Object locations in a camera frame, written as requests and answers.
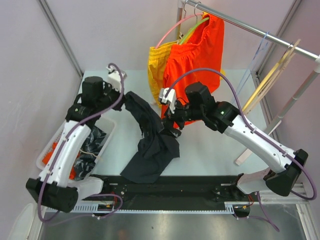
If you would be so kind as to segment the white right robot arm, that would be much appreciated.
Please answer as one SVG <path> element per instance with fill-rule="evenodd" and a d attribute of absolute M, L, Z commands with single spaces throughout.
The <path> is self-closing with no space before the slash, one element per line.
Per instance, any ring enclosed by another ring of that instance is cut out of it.
<path fill-rule="evenodd" d="M 265 170 L 254 173 L 241 173 L 231 185 L 230 194 L 242 201 L 253 192 L 271 190 L 287 197 L 299 178 L 308 154 L 302 150 L 294 151 L 252 124 L 231 103 L 215 101 L 207 86 L 200 82 L 185 88 L 188 102 L 181 104 L 174 89 L 161 89 L 158 100 L 167 105 L 165 123 L 170 127 L 177 124 L 183 129 L 185 122 L 201 120 L 213 131 L 218 131 L 243 144 L 266 164 Z"/>

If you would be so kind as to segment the dark navy shorts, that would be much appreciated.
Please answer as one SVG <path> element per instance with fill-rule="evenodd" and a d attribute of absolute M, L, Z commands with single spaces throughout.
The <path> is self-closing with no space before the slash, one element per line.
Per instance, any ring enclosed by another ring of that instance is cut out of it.
<path fill-rule="evenodd" d="M 136 93 L 125 94 L 125 109 L 137 121 L 141 139 L 137 152 L 120 175 L 136 184 L 153 184 L 175 158 L 180 157 L 176 137 L 165 129 L 160 116 Z"/>

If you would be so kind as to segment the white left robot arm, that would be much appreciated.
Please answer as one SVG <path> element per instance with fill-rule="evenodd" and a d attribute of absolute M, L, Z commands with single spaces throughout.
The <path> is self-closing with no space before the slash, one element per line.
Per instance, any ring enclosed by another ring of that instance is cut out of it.
<path fill-rule="evenodd" d="M 102 114 L 119 111 L 124 99 L 124 76 L 112 73 L 107 80 L 99 76 L 84 79 L 79 93 L 68 109 L 60 139 L 37 178 L 29 178 L 26 189 L 39 207 L 69 213 L 79 200 L 95 195 L 110 196 L 111 188 L 97 177 L 70 180 L 74 162 L 86 138 Z"/>

